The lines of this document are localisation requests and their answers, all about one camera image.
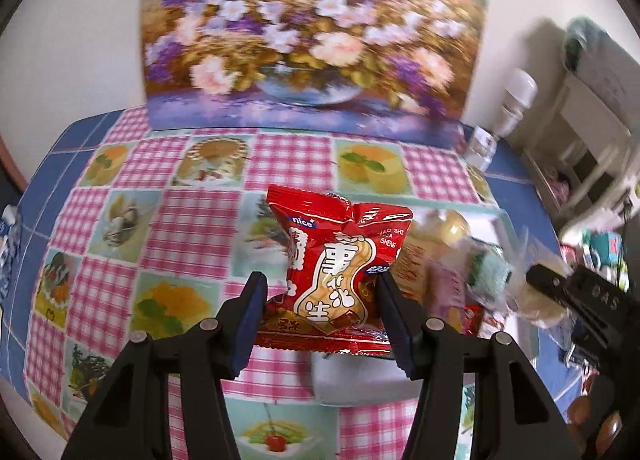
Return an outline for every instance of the cherry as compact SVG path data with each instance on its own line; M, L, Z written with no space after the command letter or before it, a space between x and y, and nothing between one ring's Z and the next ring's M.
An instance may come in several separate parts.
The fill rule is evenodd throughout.
M287 448L287 441L282 435L270 435L264 439L264 443L274 453L282 453Z

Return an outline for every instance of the screw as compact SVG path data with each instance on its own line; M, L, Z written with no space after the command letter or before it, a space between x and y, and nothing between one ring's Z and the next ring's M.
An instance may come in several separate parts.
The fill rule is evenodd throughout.
M129 341L136 344L145 342L146 332L143 330L133 330L129 336Z
M437 317L430 317L427 319L427 328L433 330L434 332L439 332L444 328L444 323L442 319L438 319Z
M498 341L501 345L510 345L513 339L507 332L497 332L495 334L495 340Z
M206 332L210 332L218 328L218 320L214 317L207 317L200 321L200 328Z

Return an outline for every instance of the pink checkered pattern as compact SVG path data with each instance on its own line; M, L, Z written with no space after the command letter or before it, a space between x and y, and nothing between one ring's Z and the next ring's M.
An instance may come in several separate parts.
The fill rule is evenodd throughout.
M223 380L225 395L276 404L314 400L311 355L307 352L254 346L249 365L236 380Z
M462 204L480 203L466 168L453 151L402 144L402 153L418 198Z
M150 129L146 106L130 107L122 112L102 143L140 140Z
M24 374L56 406L62 391L64 344L64 332L31 313Z
M115 358L124 347L136 268L85 257L66 315L66 333L90 350Z
M236 281L227 281L222 291L222 301L227 299L233 299L238 297L242 293L244 283L236 283ZM284 281L270 281L267 282L267 299L271 299L273 296L278 295L287 289L287 284Z
M278 184L308 191L333 189L331 139L297 133L258 135L244 188L266 191Z
M257 127L201 127L194 129L196 136L256 135Z
M142 268L224 279L229 266L239 191L169 189L149 226Z
M162 188L182 160L188 136L146 138L122 166L114 187Z
M69 439L77 422L74 422L74 420L64 411L60 411L60 420L62 421L62 427L65 430L66 438Z
M79 188L71 191L65 207L58 215L51 246L67 252L83 254L107 198L109 189Z
M405 400L340 408L340 460L401 458L417 405L417 400Z
M169 440L174 460L188 460L187 443L184 439L180 377L169 376Z

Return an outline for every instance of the peanut snack bag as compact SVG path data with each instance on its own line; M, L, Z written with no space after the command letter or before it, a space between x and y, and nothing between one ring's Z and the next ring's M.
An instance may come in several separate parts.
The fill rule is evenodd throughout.
M412 212L275 185L266 201L289 234L289 268L287 291L265 305L256 344L388 355L373 274L395 261Z

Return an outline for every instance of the flower vase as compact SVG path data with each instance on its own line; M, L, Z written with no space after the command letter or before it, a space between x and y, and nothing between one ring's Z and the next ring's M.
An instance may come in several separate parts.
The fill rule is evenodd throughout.
M317 70L289 66L284 62L262 66L263 80L256 85L281 102L296 106L340 104L362 93L362 88L335 68Z

